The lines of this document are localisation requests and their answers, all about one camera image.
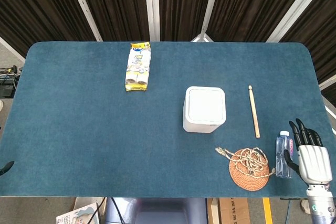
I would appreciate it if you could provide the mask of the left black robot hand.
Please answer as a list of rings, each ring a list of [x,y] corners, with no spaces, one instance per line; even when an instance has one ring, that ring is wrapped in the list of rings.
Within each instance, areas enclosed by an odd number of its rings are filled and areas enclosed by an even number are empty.
[[[0,169],[0,176],[8,172],[13,165],[14,165],[14,161],[8,162],[3,168]]]

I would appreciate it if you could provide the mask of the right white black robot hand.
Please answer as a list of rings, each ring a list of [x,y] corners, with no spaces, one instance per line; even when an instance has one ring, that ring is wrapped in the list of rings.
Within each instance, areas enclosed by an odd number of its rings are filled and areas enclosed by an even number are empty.
[[[284,159],[307,185],[327,185],[332,177],[329,153],[323,146],[320,135],[305,127],[300,119],[289,121],[292,129],[299,163],[293,162],[288,150],[284,150]]]

